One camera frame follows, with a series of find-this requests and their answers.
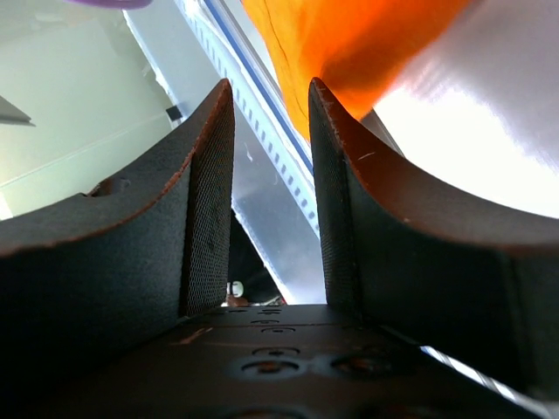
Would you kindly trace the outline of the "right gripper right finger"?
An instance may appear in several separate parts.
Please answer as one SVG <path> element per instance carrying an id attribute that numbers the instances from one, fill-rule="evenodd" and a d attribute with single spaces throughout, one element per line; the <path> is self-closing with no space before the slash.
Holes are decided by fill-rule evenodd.
<path id="1" fill-rule="evenodd" d="M 457 189 L 308 90 L 328 303 L 522 393 L 558 389 L 558 222 Z"/>

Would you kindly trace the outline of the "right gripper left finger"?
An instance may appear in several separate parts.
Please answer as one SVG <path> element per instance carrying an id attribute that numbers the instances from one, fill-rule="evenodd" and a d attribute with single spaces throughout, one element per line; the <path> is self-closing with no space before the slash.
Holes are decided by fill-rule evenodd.
<path id="1" fill-rule="evenodd" d="M 222 79 L 91 192 L 2 222 L 2 417 L 222 304 L 234 134 Z"/>

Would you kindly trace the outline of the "orange t shirt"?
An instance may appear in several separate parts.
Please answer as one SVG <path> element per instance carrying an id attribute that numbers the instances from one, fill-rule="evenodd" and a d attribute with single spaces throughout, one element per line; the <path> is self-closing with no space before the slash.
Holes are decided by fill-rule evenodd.
<path id="1" fill-rule="evenodd" d="M 312 79 L 321 79 L 360 120 L 467 5 L 447 0 L 243 3 L 270 55 L 289 119 L 305 140 Z"/>

